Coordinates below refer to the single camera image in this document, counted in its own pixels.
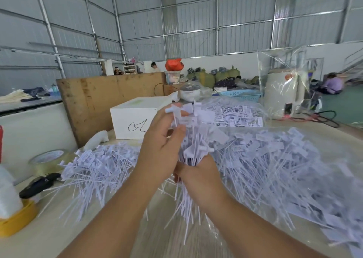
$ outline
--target hand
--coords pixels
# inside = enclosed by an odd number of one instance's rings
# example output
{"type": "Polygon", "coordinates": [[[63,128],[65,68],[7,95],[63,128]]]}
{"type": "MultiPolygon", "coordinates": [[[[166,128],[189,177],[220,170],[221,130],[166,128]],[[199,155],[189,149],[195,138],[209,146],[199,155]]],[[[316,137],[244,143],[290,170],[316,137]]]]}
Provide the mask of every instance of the hand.
{"type": "Polygon", "coordinates": [[[175,173],[183,180],[191,198],[205,211],[231,198],[211,155],[205,156],[197,166],[178,162],[175,173]]]}
{"type": "Polygon", "coordinates": [[[174,120],[172,113],[165,113],[165,109],[170,106],[160,109],[152,120],[134,169],[134,172],[146,175],[149,181],[155,182],[157,187],[173,172],[186,130],[184,125],[179,125],[174,129],[170,139],[167,139],[168,129],[174,120]]]}

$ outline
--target man in white shirt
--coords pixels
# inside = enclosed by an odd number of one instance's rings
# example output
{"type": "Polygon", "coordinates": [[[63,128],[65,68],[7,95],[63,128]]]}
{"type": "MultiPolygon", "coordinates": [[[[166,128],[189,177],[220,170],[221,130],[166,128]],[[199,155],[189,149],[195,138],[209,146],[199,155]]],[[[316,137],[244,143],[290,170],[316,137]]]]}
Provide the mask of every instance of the man in white shirt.
{"type": "Polygon", "coordinates": [[[151,67],[153,68],[152,72],[160,72],[160,70],[157,67],[157,64],[155,62],[152,62],[151,67]]]}

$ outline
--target purple shirt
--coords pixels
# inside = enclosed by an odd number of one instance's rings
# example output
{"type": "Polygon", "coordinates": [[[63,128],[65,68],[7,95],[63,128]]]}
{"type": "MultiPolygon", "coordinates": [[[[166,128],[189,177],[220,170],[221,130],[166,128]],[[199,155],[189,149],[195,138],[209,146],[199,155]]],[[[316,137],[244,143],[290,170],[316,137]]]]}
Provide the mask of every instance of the purple shirt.
{"type": "Polygon", "coordinates": [[[343,80],[339,77],[334,77],[325,81],[323,87],[330,93],[335,93],[343,88],[343,80]]]}

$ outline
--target orange plastic bag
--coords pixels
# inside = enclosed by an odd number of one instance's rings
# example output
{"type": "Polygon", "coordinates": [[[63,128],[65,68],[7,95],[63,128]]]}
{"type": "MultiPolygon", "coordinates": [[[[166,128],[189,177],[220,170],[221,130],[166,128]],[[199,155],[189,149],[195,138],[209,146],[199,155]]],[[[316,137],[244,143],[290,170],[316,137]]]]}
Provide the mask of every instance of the orange plastic bag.
{"type": "Polygon", "coordinates": [[[180,62],[181,58],[177,59],[168,59],[165,63],[165,68],[167,71],[181,71],[184,68],[184,64],[180,62]]]}

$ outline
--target person's right hand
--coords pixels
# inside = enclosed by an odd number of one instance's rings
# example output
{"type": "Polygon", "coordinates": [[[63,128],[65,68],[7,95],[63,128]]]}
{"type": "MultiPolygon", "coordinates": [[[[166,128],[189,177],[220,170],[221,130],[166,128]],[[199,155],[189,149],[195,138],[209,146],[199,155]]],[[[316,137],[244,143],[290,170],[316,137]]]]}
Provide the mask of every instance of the person's right hand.
{"type": "Polygon", "coordinates": [[[210,210],[215,205],[221,205],[231,198],[211,155],[205,156],[197,166],[178,162],[175,173],[183,180],[191,198],[204,211],[210,210]]]}

